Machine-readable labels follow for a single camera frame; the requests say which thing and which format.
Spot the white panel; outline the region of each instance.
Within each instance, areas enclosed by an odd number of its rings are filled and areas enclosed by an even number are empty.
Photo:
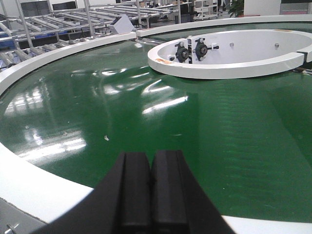
[[[245,0],[244,15],[279,15],[281,0]]]
[[[199,39],[209,48],[196,56]],[[266,76],[288,71],[310,58],[312,34],[288,30],[236,30],[188,37],[192,64],[169,61],[173,46],[182,39],[166,42],[148,52],[149,65],[158,72],[196,79],[232,79]]]

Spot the roller conveyor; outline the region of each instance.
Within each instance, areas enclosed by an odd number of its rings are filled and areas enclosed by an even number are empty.
[[[136,7],[136,4],[134,1],[118,4],[102,4],[99,6],[86,4],[88,6],[87,8],[51,10],[51,14],[49,15],[22,16],[20,19],[10,18],[10,23],[17,22],[23,28],[11,30],[5,26],[5,21],[0,21],[0,28],[3,30],[0,34],[7,34],[6,37],[0,38],[0,42],[12,40],[15,47],[19,48],[20,42],[27,41],[30,47],[32,47],[32,40],[36,39],[35,37],[37,36],[50,36],[50,34],[54,34],[57,40],[59,40],[59,33],[80,31],[82,28],[90,31],[91,36],[97,35],[101,37],[106,36],[106,34],[103,35],[98,30],[107,28],[107,25],[111,24],[120,14],[126,14],[129,20],[139,20],[139,23],[141,23],[141,19],[146,19],[147,28],[149,28],[150,17],[175,12],[156,8]]]

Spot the metal roller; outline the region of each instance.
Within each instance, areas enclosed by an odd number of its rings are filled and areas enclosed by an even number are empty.
[[[24,51],[22,51],[19,48],[15,51],[15,54],[18,55],[18,57],[20,58],[21,61],[25,61],[25,60],[31,59],[30,55],[26,54]]]
[[[44,52],[41,49],[38,49],[36,47],[31,47],[30,52],[36,56],[44,54]]]
[[[4,64],[7,66],[7,68],[10,68],[16,65],[16,63],[14,63],[13,60],[10,58],[10,56],[8,56],[6,53],[0,53],[0,58],[2,59]]]
[[[70,45],[74,45],[74,44],[77,44],[77,43],[79,43],[79,42],[76,41],[76,40],[69,40],[68,41],[68,44],[70,44]]]
[[[63,42],[63,41],[59,41],[58,43],[55,44],[56,48],[63,48],[63,47],[66,47],[66,46],[68,46],[68,44]]]
[[[52,45],[44,45],[42,47],[45,51],[49,52],[49,51],[53,51],[53,50],[56,50],[57,48],[52,46]]]

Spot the metal shaft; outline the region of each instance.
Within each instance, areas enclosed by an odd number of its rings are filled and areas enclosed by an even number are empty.
[[[180,0],[177,0],[177,19],[178,19],[178,23],[181,23],[181,8],[180,8]]]
[[[138,16],[138,27],[142,28],[141,12],[139,0],[136,0],[137,16]]]
[[[0,3],[1,3],[2,9],[3,9],[3,13],[4,13],[4,15],[5,15],[6,19],[7,19],[8,26],[9,26],[9,28],[11,28],[10,21],[8,19],[8,13],[7,13],[6,8],[4,6],[3,0],[0,0]]]
[[[90,3],[89,3],[89,0],[83,0],[84,1],[84,7],[85,7],[85,11],[87,13],[87,18],[88,18],[88,23],[89,23],[89,26],[90,26],[90,36],[94,37],[94,27],[92,25],[92,22],[91,22],[91,18],[90,18]]]
[[[23,22],[23,26],[24,26],[24,29],[25,29],[25,34],[26,34],[26,37],[27,37],[27,41],[28,41],[29,47],[33,47],[33,42],[31,41],[31,38],[30,38],[30,35],[29,35],[29,31],[28,31],[28,27],[26,25],[25,16],[24,16],[23,10],[22,10],[22,8],[20,6],[20,0],[15,0],[15,2],[16,2],[16,5],[18,7],[18,10],[19,10],[19,17],[20,17],[21,21]]]

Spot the white wall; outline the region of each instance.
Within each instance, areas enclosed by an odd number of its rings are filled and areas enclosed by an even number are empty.
[[[281,0],[245,0],[244,15],[279,15]]]

